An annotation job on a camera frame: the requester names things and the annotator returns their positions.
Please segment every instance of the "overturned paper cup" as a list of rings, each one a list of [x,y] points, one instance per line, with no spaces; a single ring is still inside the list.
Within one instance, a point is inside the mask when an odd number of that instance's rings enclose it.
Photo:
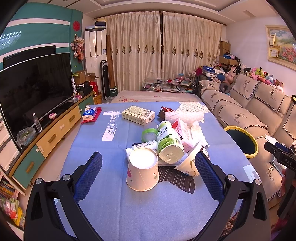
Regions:
[[[200,151],[202,151],[206,155],[206,157],[209,158],[209,153],[207,152],[205,147],[201,144],[201,142],[198,142],[195,147],[188,153],[188,157],[180,165],[176,166],[175,169],[192,177],[198,176],[199,172],[195,166],[195,156]]]
[[[158,183],[158,163],[155,151],[138,148],[131,152],[128,161],[126,184],[135,191],[147,191]]]

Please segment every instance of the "picture frame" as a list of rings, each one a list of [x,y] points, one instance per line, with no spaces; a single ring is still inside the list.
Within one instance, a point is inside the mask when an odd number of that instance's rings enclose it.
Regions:
[[[296,70],[296,40],[289,28],[283,25],[265,25],[265,27],[267,60]],[[270,46],[270,36],[272,35],[276,35],[276,37],[274,45]]]

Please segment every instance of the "blue tissue package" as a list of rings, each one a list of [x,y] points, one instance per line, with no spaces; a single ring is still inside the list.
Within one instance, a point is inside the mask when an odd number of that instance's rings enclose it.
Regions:
[[[95,115],[97,113],[97,109],[96,107],[90,108],[89,110],[86,110],[83,115],[82,115],[82,119],[84,121],[89,121],[89,120],[93,120]]]

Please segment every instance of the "tiled floor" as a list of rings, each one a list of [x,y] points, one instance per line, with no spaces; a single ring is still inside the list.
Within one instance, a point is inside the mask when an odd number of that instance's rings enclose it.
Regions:
[[[60,140],[60,142],[55,146],[55,148],[51,151],[45,161],[42,163],[41,167],[38,169],[36,174],[32,179],[32,183],[39,177],[43,178],[45,182],[55,181],[59,179],[61,170],[63,168],[64,162],[66,160],[67,154],[70,150],[70,147],[78,133],[80,128],[80,121],[78,121],[71,130],[65,135],[64,140]],[[23,210],[27,209],[28,200],[30,197],[32,188],[29,186],[23,196],[19,194],[20,206]]]

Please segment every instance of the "yellow trash can rim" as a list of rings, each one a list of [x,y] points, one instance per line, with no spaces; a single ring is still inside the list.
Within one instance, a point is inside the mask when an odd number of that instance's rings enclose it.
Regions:
[[[227,127],[224,128],[224,130],[225,130],[225,131],[228,131],[228,130],[237,130],[237,131],[241,131],[241,132],[243,132],[244,134],[246,134],[246,135],[252,140],[252,142],[253,142],[254,145],[255,145],[255,153],[253,153],[253,154],[245,154],[245,153],[244,153],[244,155],[246,156],[246,158],[250,159],[250,158],[255,157],[255,156],[258,154],[258,149],[259,149],[259,147],[258,147],[258,143],[257,143],[257,141],[255,140],[255,138],[254,138],[249,132],[247,132],[246,130],[244,130],[243,128],[240,128],[240,127],[238,127],[238,126],[227,126]]]

